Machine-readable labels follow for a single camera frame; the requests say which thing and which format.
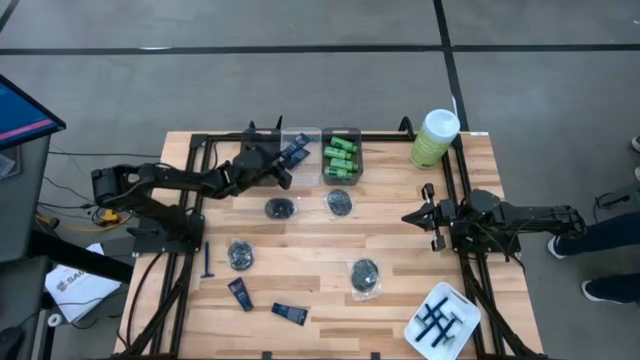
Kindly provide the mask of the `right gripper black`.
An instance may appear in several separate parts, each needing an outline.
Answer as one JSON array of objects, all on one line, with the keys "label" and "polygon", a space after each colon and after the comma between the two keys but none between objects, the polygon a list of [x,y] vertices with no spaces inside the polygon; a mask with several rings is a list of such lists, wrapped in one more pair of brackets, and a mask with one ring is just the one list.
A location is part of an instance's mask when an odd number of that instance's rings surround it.
[{"label": "right gripper black", "polygon": [[449,226],[456,217],[456,204],[451,199],[434,201],[435,188],[432,183],[426,183],[422,188],[425,203],[416,211],[402,217],[402,221],[417,226],[424,231],[431,231],[433,239],[431,248],[439,252],[446,248],[446,241],[441,234],[441,226]]}]

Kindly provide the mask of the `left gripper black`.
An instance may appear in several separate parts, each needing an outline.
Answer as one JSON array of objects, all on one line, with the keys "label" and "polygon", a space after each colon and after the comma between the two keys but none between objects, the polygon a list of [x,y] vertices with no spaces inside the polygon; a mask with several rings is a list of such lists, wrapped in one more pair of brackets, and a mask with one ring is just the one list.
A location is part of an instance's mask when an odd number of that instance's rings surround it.
[{"label": "left gripper black", "polygon": [[293,143],[282,144],[280,149],[279,142],[259,142],[258,151],[263,157],[258,185],[279,186],[287,190],[291,186],[292,175],[285,164],[288,164],[296,153],[293,151]]}]

